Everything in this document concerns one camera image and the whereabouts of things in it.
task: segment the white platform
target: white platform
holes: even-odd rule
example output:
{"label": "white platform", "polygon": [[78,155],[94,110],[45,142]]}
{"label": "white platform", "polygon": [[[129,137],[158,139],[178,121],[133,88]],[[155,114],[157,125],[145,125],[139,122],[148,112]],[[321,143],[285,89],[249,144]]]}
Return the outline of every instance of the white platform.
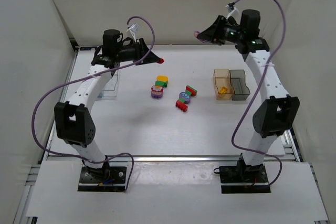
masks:
{"label": "white platform", "polygon": [[[221,194],[215,163],[137,163],[127,193],[78,192],[81,162],[44,161],[27,216],[57,223],[301,223],[327,220],[308,164],[286,162],[270,194]],[[269,178],[279,165],[267,162]]]}
{"label": "white platform", "polygon": [[[215,68],[244,69],[251,93],[256,82],[241,55],[226,46],[155,46],[154,52],[164,58],[163,64],[134,66],[120,71],[116,100],[97,101],[91,111],[96,125],[96,141],[107,155],[129,152],[133,155],[239,155],[231,145],[232,132],[245,110],[247,101],[216,101],[213,86]],[[87,74],[93,51],[79,51],[71,80]],[[163,98],[154,100],[150,88],[157,75],[166,75],[169,85]],[[198,90],[188,111],[175,107],[179,93],[190,85]],[[68,88],[70,97],[79,84]],[[255,101],[240,128],[236,142],[247,146],[254,131],[252,115],[260,106]],[[57,152],[76,151],[57,138],[51,149]],[[271,147],[270,154],[284,155],[281,139]]]}

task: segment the round purple toy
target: round purple toy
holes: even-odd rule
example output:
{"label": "round purple toy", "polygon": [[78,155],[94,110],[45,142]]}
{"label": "round purple toy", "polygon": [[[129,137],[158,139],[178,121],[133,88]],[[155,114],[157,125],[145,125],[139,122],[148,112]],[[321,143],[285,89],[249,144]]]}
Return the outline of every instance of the round purple toy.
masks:
{"label": "round purple toy", "polygon": [[180,98],[183,98],[184,99],[184,103],[185,104],[188,104],[190,103],[190,95],[186,94],[185,92],[181,92],[180,93]]}

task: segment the purple block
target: purple block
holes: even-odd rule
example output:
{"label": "purple block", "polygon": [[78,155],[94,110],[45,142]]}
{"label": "purple block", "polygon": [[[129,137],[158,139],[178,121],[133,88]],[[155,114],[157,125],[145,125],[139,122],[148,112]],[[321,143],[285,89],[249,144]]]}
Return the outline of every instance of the purple block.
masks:
{"label": "purple block", "polygon": [[180,93],[180,98],[183,98],[185,100],[185,104],[190,103],[190,95],[186,94],[185,92]]}
{"label": "purple block", "polygon": [[163,97],[163,92],[157,92],[157,91],[151,91],[152,98],[162,98]]}

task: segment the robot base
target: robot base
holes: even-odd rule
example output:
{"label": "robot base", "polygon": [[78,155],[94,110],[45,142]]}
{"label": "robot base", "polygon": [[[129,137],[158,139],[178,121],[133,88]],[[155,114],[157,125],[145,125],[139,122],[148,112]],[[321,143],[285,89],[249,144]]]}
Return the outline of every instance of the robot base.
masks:
{"label": "robot base", "polygon": [[78,191],[125,191],[127,168],[125,166],[110,166],[109,171],[113,182],[100,186],[99,182],[88,173],[87,167],[83,166],[79,177]]}
{"label": "robot base", "polygon": [[239,175],[237,166],[220,166],[222,194],[266,194],[270,193],[266,169],[261,166],[257,174]]}

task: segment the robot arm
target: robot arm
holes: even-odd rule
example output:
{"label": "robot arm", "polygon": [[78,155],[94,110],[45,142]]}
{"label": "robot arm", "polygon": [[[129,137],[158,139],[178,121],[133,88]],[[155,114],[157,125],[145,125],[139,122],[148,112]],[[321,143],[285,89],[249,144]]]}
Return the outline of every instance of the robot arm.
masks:
{"label": "robot arm", "polygon": [[[136,62],[149,51],[142,38],[139,41],[131,38],[122,40],[122,36],[118,30],[104,31],[103,45],[98,47],[94,53],[88,76],[117,68],[124,61]],[[163,59],[150,52],[137,65],[154,62],[163,63]],[[89,160],[83,163],[87,166],[89,173],[100,182],[109,177],[109,164],[108,162],[101,164],[91,162],[103,161],[106,156],[99,150],[94,140],[96,127],[90,111],[98,94],[113,75],[114,71],[110,71],[82,82],[66,102],[58,102],[54,108],[57,136],[76,149],[80,156]]]}
{"label": "robot arm", "polygon": [[260,181],[258,178],[265,174],[265,154],[277,137],[292,127],[300,104],[299,99],[291,97],[282,86],[274,65],[268,62],[269,47],[267,42],[259,37],[259,23],[259,11],[248,9],[242,12],[240,24],[237,24],[233,17],[226,19],[219,15],[208,29],[197,35],[199,40],[212,44],[223,45],[226,41],[236,44],[236,49],[251,69],[257,83],[261,81],[264,69],[268,65],[260,88],[262,104],[253,116],[255,132],[248,145],[249,149],[259,153],[244,151],[241,154],[235,169],[225,174],[230,177],[228,181],[231,182],[250,183],[251,178]]}

